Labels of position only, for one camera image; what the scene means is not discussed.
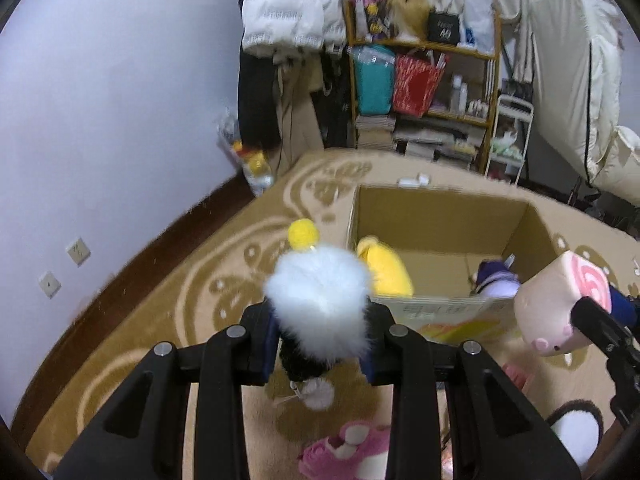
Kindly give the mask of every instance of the beige rug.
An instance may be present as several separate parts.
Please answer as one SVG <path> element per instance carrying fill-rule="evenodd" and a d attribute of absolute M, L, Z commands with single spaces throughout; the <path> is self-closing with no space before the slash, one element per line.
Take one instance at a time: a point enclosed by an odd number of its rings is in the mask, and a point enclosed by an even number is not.
<path fill-rule="evenodd" d="M 244 307 L 262 299 L 261 284 L 287 250 L 286 231 L 292 220 L 312 218 L 324 242 L 344 245 L 358 184 L 394 184 L 398 178 L 420 172 L 429 174 L 437 186 L 534 202 L 549 231 L 562 243 L 606 266 L 611 281 L 625 294 L 638 294 L 640 278 L 634 274 L 633 259 L 640 257 L 640 244 L 553 200 L 419 158 L 347 150 L 309 154 L 187 258 L 105 339 L 39 425 L 28 455 L 36 465 L 52 471 L 104 400 L 156 342 L 201 343 L 238 322 Z M 612 422 L 609 400 L 613 386 L 604 358 L 595 348 L 577 352 L 571 367 L 562 358 L 536 357 L 519 339 L 489 350 L 499 363 L 509 360 L 535 373 L 529 398 L 543 416 L 568 400 L 584 398 L 600 407 L 606 426 Z M 348 420 L 390 421 L 390 389 L 369 387 L 355 364 L 341 365 L 329 378 L 336 387 L 336 402 L 324 413 L 309 411 L 297 401 L 275 406 L 275 399 L 290 394 L 281 370 L 267 387 L 244 389 L 246 441 L 254 480 L 300 478 L 296 457 L 301 446 L 335 433 Z M 193 413 L 192 405 L 191 431 Z M 192 478 L 192 443 L 193 434 L 188 432 L 186 479 Z"/>

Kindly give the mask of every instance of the red basket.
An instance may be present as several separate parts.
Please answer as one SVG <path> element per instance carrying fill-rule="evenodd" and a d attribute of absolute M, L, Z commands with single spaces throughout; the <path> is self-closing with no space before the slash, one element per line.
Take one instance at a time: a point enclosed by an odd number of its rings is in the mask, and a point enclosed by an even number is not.
<path fill-rule="evenodd" d="M 449 57 L 443 56 L 444 62 L 438 68 L 411 56 L 412 52 L 396 57 L 393 106 L 396 112 L 422 117 L 431 106 Z"/>

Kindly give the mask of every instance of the wall outlet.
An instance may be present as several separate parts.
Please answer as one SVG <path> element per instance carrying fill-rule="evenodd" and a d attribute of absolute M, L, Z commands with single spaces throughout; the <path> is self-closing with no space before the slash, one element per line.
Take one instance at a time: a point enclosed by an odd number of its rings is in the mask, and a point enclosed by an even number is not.
<path fill-rule="evenodd" d="M 82 238 L 78 238 L 78 240 L 69 245 L 69 247 L 66 248 L 66 252 L 71 256 L 71 259 L 78 267 L 80 267 L 84 261 L 91 256 L 91 251 L 89 250 L 89 247 L 86 246 Z"/>
<path fill-rule="evenodd" d="M 53 275 L 53 273 L 49 270 L 38 280 L 40 284 L 40 288 L 47 295 L 49 299 L 53 298 L 56 295 L 56 292 L 60 290 L 60 282 Z"/>

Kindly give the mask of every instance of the pink plush toy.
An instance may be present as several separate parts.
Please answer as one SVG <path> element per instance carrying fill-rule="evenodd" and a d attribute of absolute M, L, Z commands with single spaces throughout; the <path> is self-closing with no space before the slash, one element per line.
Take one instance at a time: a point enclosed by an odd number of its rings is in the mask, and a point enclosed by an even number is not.
<path fill-rule="evenodd" d="M 298 469 L 311 480 L 384 480 L 390 428 L 369 422 L 348 422 L 338 436 L 307 447 Z"/>
<path fill-rule="evenodd" d="M 605 273 L 567 251 L 523 283 L 514 298 L 516 321 L 524 341 L 543 356 L 566 354 L 590 344 L 570 321 L 575 303 L 586 296 L 611 313 Z"/>

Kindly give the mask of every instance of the teal storage bin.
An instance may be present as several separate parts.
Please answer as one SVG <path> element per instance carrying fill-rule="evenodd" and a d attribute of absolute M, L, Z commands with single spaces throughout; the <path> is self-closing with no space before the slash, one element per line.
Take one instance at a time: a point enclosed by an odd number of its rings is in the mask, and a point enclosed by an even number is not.
<path fill-rule="evenodd" d="M 381 45 L 357 46 L 351 55 L 360 114 L 388 114 L 394 94 L 396 55 Z"/>

